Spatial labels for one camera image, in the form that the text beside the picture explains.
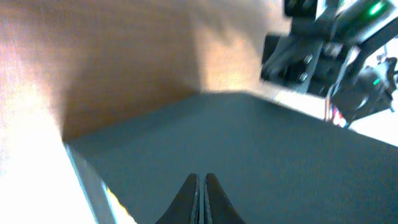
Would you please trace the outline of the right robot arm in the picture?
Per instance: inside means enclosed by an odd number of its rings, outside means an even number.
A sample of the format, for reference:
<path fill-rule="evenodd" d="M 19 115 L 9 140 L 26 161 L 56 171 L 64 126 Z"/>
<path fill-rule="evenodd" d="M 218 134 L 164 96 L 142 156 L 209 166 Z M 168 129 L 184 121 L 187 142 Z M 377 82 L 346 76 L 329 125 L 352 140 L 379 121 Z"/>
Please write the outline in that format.
<path fill-rule="evenodd" d="M 394 110 L 397 58 L 395 0 L 285 0 L 288 35 L 264 40 L 260 78 L 325 99 L 325 120 L 346 124 Z"/>

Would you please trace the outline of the yellow sunflower seed bag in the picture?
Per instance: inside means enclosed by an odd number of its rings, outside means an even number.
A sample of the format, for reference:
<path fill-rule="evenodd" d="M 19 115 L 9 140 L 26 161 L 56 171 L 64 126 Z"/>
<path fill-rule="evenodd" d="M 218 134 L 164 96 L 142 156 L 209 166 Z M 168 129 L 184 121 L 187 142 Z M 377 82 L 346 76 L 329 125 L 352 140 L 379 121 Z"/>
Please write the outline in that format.
<path fill-rule="evenodd" d="M 127 209 L 119 202 L 117 196 L 112 193 L 110 188 L 105 185 L 104 189 L 116 224 L 137 224 Z"/>

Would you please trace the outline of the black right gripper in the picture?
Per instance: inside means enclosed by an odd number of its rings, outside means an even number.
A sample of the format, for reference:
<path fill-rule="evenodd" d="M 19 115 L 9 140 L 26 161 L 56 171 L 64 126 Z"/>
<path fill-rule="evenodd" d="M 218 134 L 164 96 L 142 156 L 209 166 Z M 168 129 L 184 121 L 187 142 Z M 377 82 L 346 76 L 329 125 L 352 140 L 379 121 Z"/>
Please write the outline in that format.
<path fill-rule="evenodd" d="M 264 39 L 260 79 L 299 93 L 328 93 L 345 72 L 343 45 L 335 42 L 340 1 L 285 0 L 290 33 Z"/>

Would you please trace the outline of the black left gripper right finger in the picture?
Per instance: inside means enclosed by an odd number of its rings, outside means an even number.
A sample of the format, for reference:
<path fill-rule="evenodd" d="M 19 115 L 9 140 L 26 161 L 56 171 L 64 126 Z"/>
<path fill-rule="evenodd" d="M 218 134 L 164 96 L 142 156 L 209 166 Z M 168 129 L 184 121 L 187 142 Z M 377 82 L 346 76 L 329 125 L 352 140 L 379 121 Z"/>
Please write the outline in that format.
<path fill-rule="evenodd" d="M 214 173 L 206 175 L 203 198 L 204 224 L 246 224 Z"/>

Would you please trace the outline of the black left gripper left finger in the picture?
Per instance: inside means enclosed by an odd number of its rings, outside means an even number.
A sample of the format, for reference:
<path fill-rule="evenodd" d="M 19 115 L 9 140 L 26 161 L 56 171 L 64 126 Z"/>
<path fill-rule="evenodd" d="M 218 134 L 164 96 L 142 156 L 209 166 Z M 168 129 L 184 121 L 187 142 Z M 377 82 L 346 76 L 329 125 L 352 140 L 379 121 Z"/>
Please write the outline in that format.
<path fill-rule="evenodd" d="M 189 174 L 165 213 L 156 224 L 199 224 L 200 178 Z"/>

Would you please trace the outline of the dark green box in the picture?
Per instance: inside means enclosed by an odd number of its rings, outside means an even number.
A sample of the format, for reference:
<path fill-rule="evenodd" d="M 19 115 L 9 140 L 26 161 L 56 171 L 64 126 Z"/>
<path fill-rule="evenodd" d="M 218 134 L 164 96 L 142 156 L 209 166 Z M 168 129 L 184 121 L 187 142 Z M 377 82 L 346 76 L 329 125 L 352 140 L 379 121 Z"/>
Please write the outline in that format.
<path fill-rule="evenodd" d="M 245 93 L 194 96 L 67 146 L 138 223 L 213 173 L 247 223 L 396 223 L 397 148 Z"/>

